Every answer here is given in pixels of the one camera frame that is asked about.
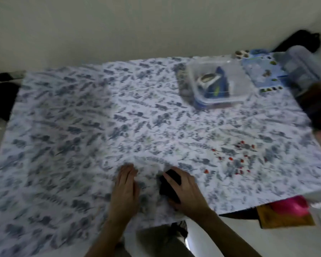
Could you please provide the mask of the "person's right hand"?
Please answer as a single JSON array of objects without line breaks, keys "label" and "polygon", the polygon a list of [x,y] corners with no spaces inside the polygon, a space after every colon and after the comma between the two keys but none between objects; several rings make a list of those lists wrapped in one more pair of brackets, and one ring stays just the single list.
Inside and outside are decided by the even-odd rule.
[{"label": "person's right hand", "polygon": [[183,210],[181,213],[196,223],[216,216],[216,213],[208,206],[195,178],[177,167],[173,167],[173,169],[180,175],[181,185],[178,185],[166,172],[163,173],[163,176],[171,184],[180,199]]}]

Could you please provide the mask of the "person's left hand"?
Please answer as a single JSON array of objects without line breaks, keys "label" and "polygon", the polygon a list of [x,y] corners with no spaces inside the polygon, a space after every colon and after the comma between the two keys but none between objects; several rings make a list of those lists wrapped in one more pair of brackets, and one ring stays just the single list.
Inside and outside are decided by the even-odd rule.
[{"label": "person's left hand", "polygon": [[130,220],[139,210],[140,190],[134,180],[133,186],[117,186],[117,178],[111,194],[108,217],[118,220]]}]

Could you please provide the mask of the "small black object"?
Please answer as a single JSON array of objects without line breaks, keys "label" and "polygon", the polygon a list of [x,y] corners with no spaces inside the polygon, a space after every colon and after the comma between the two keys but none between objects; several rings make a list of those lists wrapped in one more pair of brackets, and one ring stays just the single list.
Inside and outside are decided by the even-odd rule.
[{"label": "small black object", "polygon": [[[169,169],[168,171],[166,171],[166,173],[178,185],[181,185],[181,177],[174,169]],[[175,203],[180,204],[180,199],[178,195],[176,194],[171,184],[169,184],[169,182],[166,180],[166,178],[163,175],[159,176],[159,194],[167,196],[169,199],[171,199]]]}]

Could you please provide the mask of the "white leaf print cloth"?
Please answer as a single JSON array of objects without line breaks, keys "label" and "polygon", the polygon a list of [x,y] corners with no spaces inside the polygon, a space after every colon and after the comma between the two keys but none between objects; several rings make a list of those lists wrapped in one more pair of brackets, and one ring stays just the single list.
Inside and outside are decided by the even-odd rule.
[{"label": "white leaf print cloth", "polygon": [[217,214],[321,190],[321,147],[287,88],[197,110],[168,57],[28,73],[0,148],[0,257],[31,257],[101,230],[119,167],[138,169],[127,230],[184,219],[159,194],[176,166]]}]

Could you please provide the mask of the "person's left forearm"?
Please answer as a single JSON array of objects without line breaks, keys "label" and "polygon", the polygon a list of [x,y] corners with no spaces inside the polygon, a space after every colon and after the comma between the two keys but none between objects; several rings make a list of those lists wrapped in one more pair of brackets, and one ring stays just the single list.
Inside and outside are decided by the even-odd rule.
[{"label": "person's left forearm", "polygon": [[108,218],[95,243],[84,257],[113,257],[115,247],[120,241],[129,220]]}]

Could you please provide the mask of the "person's right forearm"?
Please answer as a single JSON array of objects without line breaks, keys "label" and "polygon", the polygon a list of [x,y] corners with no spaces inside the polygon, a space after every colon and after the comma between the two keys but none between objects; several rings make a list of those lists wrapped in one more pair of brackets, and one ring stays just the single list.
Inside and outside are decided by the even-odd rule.
[{"label": "person's right forearm", "polygon": [[193,219],[212,239],[224,257],[262,257],[212,210]]}]

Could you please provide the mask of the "person's grey trousers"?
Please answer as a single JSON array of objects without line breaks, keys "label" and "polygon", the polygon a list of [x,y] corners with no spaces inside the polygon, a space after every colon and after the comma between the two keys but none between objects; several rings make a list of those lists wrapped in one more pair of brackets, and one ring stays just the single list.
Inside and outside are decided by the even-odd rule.
[{"label": "person's grey trousers", "polygon": [[135,243],[148,257],[195,257],[186,245],[187,237],[188,226],[185,220],[127,232],[116,245],[114,257],[132,257],[126,243]]}]

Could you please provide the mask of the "orange brown cloth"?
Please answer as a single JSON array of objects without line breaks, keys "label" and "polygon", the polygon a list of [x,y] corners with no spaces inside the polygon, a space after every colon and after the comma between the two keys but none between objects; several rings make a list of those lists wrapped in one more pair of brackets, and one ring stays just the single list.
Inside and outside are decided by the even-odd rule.
[{"label": "orange brown cloth", "polygon": [[279,229],[299,226],[315,226],[311,214],[305,216],[294,216],[278,214],[269,205],[256,207],[261,229]]}]

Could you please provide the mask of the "pink object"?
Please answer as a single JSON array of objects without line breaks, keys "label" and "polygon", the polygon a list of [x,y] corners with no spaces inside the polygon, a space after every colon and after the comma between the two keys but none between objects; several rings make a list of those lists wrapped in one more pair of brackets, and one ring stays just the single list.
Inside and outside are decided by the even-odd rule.
[{"label": "pink object", "polygon": [[279,215],[303,217],[310,214],[309,205],[303,196],[295,196],[270,203],[269,206]]}]

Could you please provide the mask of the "blue clothes iron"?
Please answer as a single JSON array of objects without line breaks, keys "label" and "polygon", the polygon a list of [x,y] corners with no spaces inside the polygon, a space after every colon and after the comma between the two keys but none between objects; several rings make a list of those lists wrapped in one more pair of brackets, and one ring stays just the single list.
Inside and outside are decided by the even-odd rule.
[{"label": "blue clothes iron", "polygon": [[230,96],[226,72],[218,66],[214,73],[198,77],[197,88],[206,99],[227,98]]}]

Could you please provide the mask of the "clear plastic container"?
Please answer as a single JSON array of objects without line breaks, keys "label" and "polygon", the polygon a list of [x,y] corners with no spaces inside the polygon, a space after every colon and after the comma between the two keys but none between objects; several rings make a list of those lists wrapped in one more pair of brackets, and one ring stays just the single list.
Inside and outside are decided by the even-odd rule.
[{"label": "clear plastic container", "polygon": [[[197,88],[197,79],[203,74],[214,73],[221,66],[226,72],[230,96],[206,99]],[[240,62],[231,56],[192,58],[186,64],[187,79],[193,93],[193,106],[199,110],[230,107],[244,102],[253,92],[253,83]]]}]

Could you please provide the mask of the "black bundle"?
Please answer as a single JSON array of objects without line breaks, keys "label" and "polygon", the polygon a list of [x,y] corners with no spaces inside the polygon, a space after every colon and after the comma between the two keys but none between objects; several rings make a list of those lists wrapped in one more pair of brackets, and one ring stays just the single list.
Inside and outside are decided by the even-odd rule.
[{"label": "black bundle", "polygon": [[13,82],[0,83],[0,119],[9,121],[20,86]]}]

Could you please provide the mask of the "dark brown object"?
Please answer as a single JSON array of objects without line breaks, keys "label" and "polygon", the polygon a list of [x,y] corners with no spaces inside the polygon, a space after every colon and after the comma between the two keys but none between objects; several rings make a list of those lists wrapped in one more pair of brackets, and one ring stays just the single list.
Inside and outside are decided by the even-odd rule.
[{"label": "dark brown object", "polygon": [[296,100],[309,117],[312,127],[321,130],[321,82],[313,83]]}]

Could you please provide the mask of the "black bag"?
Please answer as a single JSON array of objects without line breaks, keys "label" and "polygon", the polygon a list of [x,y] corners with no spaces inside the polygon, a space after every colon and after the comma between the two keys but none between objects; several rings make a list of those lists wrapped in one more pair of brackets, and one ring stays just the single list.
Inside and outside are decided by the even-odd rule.
[{"label": "black bag", "polygon": [[293,46],[303,46],[311,53],[316,53],[321,47],[321,33],[298,30],[282,41],[272,52],[285,52]]}]

